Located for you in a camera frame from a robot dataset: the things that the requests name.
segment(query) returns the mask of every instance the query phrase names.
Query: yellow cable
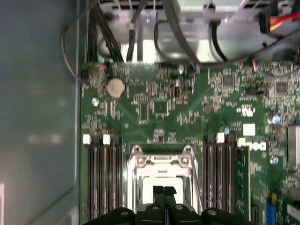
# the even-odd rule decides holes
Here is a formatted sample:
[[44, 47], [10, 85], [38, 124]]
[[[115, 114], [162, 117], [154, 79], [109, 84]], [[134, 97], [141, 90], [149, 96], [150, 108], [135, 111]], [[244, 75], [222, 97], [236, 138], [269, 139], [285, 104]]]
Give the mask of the yellow cable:
[[270, 27], [270, 31], [277, 29], [283, 24], [283, 21], [276, 23], [275, 25]]
[[253, 69], [254, 69], [254, 72], [256, 72], [256, 64], [254, 61], [253, 61]]

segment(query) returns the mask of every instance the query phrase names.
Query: red cable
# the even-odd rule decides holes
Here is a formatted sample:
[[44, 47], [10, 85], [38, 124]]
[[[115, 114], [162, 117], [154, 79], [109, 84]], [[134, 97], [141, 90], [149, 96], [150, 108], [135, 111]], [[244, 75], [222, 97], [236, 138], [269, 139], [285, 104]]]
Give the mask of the red cable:
[[290, 15], [284, 15], [281, 17], [277, 17], [277, 18], [271, 18], [270, 24], [276, 24], [279, 22], [285, 22], [287, 20], [295, 20], [295, 19], [300, 19], [300, 13], [294, 13], [294, 14], [290, 14]]

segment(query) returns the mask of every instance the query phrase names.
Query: green circuit board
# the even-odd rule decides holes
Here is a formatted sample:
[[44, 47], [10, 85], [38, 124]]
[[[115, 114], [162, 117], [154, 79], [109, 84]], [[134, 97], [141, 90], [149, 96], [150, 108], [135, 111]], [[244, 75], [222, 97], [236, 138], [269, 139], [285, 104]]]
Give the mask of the green circuit board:
[[[255, 72], [245, 63], [222, 69], [113, 63], [84, 64], [82, 70], [91, 80], [81, 93], [82, 224], [126, 207], [128, 181], [118, 174], [137, 143], [147, 153], [164, 154], [192, 145], [204, 208], [223, 207], [259, 225], [274, 224], [270, 217], [275, 224], [300, 223], [287, 205], [300, 208], [285, 196], [287, 188], [300, 187], [300, 170], [289, 163], [287, 146], [287, 127], [297, 126], [300, 113], [298, 65], [260, 62]], [[111, 135], [119, 151], [101, 151], [103, 134]], [[211, 189], [218, 179], [223, 189]], [[99, 203], [104, 190], [105, 209]], [[270, 204], [276, 213], [268, 211]]]

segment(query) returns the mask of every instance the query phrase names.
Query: blue connector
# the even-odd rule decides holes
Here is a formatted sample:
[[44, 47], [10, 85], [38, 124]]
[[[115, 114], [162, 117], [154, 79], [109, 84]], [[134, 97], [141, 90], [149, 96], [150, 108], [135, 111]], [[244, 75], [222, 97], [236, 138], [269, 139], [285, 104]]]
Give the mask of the blue connector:
[[266, 225], [276, 225], [276, 207], [272, 203], [267, 203], [267, 223]]

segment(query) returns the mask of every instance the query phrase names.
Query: motherboard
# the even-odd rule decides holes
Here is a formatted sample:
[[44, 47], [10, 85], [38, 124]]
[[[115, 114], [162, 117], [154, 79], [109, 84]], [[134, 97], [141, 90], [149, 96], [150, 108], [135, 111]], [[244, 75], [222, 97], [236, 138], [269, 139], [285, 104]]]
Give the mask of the motherboard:
[[222, 69], [84, 64], [81, 223], [153, 201], [300, 224], [300, 76], [291, 62]]

